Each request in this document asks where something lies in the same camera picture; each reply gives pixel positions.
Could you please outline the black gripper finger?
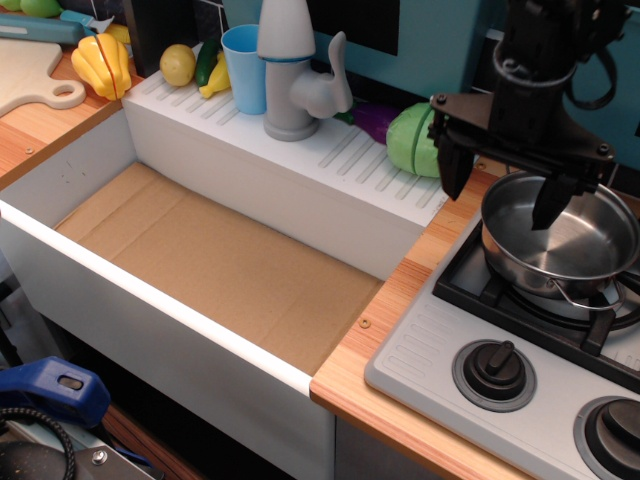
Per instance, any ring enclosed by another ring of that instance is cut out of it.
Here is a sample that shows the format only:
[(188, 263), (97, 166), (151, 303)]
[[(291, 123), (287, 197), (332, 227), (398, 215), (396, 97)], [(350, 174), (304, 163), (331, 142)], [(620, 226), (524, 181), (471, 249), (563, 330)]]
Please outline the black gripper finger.
[(574, 189), (575, 181), (566, 176), (544, 180), (532, 211), (532, 229), (548, 229), (570, 203)]
[(438, 140), (438, 167), (444, 192), (455, 201), (474, 167), (474, 153), (444, 134)]

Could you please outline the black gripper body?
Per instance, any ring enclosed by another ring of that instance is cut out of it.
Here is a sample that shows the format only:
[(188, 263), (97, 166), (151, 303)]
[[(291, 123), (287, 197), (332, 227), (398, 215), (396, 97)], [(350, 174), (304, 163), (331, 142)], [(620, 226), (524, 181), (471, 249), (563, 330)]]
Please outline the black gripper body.
[(495, 55), (497, 81), (488, 94), (437, 93), (428, 137), (438, 150), (447, 134), (476, 155), (546, 178), (566, 176), (578, 190), (594, 187), (608, 174), (615, 148), (577, 123), (565, 110), (577, 69), (536, 79), (512, 58)]

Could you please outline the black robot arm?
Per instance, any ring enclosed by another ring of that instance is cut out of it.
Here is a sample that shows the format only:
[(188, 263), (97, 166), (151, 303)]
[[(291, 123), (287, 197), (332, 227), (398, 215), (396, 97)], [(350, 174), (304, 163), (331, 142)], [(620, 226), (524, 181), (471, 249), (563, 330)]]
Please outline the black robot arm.
[(543, 177), (532, 227), (548, 229), (571, 199), (593, 193), (614, 147), (582, 127), (564, 103), (597, 110), (615, 96), (617, 69), (607, 47), (623, 36), (622, 1), (510, 1), (496, 45), (489, 94), (438, 93), (428, 136), (445, 193), (457, 199), (477, 155)]

